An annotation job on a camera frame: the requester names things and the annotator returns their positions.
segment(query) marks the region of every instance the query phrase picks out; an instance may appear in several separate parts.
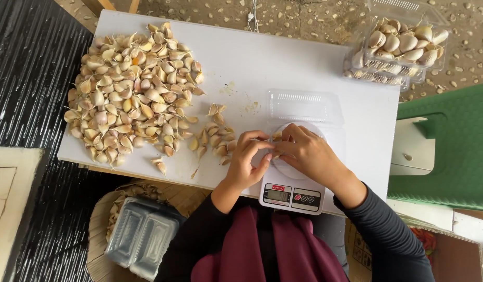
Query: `dirt floor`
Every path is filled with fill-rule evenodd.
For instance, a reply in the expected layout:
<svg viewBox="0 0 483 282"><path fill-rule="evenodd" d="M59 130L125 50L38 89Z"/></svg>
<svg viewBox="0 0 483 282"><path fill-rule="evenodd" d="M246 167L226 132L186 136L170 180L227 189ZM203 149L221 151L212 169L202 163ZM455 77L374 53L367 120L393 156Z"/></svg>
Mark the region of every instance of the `dirt floor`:
<svg viewBox="0 0 483 282"><path fill-rule="evenodd" d="M94 32L97 18L82 0L56 0ZM130 0L112 1L117 10L128 10ZM443 71L426 74L426 82L411 84L400 100L483 83L483 0L429 0L451 23ZM363 0L257 0L259 32L347 44L351 34L368 22ZM249 30L252 0L141 0L137 13L232 29Z"/></svg>

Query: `maroon hijab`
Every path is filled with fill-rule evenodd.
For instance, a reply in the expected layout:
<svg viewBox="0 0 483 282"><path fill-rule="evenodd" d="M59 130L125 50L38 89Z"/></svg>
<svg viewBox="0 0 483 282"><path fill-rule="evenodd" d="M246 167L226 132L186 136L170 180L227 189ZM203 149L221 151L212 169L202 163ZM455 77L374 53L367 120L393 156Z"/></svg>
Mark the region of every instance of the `maroon hijab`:
<svg viewBox="0 0 483 282"><path fill-rule="evenodd" d="M257 238L257 211L240 209L226 233L222 250L200 259L193 268L191 281L265 281ZM280 281L347 282L335 254L324 241L313 235L310 220L273 214L276 258Z"/></svg>

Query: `white table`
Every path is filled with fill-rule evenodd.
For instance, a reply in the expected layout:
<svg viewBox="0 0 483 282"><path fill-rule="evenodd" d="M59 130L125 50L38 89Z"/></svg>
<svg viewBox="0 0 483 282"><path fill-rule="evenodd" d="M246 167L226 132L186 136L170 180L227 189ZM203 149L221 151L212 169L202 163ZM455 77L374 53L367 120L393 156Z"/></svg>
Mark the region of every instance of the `white table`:
<svg viewBox="0 0 483 282"><path fill-rule="evenodd" d="M104 10L96 36L146 33L148 23L163 19ZM211 103L225 104L226 123L237 134L266 130L268 89L294 89L331 92L339 97L346 132L346 154L342 161L382 199L386 199L393 145L399 87L347 80L342 77L342 61L347 48L318 42L257 34L233 29L170 21L174 36L193 50L200 61L205 82L200 87L207 96L195 96L186 115L198 116L192 126L197 132L207 122L204 115ZM159 155L150 144L127 155L117 171L163 180L149 160ZM62 160L110 168L93 163L82 143L64 134L57 157ZM178 184L213 189L228 166L220 166L210 151L198 166L196 153L183 149L167 158L168 180ZM260 184L245 189L243 195L258 197ZM325 195L324 212L341 213L332 204L332 193Z"/></svg>

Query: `green chair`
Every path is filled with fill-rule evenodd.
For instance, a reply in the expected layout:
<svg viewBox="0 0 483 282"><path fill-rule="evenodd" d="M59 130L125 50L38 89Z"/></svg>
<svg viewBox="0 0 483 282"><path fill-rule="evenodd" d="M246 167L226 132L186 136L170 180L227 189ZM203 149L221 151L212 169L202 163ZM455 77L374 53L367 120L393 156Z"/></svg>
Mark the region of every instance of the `green chair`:
<svg viewBox="0 0 483 282"><path fill-rule="evenodd" d="M414 122L435 138L433 170L427 175L390 176L390 199L483 210L483 84L405 102L397 120Z"/></svg>

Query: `scale weighing platform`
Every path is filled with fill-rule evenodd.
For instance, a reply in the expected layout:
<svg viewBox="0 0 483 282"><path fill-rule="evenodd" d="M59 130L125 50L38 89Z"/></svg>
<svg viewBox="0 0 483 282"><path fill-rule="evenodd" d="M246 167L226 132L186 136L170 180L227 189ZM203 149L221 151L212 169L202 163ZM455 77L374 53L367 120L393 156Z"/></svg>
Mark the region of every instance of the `scale weighing platform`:
<svg viewBox="0 0 483 282"><path fill-rule="evenodd" d="M344 119L337 95L272 89L269 120L269 132L282 131L290 123L306 127L325 139L339 159L344 160ZM326 190L277 158L271 160L263 176L259 203L270 208L318 215L323 210Z"/></svg>

